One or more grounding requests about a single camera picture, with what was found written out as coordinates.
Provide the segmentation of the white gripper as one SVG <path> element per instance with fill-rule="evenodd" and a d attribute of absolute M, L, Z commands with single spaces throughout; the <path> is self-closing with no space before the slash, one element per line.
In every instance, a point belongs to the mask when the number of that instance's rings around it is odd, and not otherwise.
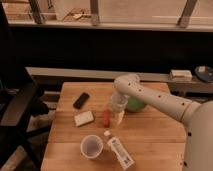
<path fill-rule="evenodd" d="M 113 112 L 119 112 L 115 114 L 115 123 L 119 125 L 125 115 L 123 111 L 128 104 L 128 95 L 124 95 L 118 91 L 114 91 L 110 97 L 109 106 Z"/>

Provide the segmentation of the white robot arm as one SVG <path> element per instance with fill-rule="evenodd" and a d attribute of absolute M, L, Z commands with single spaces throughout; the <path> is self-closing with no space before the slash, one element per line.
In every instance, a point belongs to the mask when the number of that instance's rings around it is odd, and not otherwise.
<path fill-rule="evenodd" d="M 114 111 L 127 106 L 134 97 L 181 123 L 186 130 L 182 171 L 213 171 L 213 101 L 198 103 L 143 86 L 137 74 L 114 80 L 110 98 Z"/>

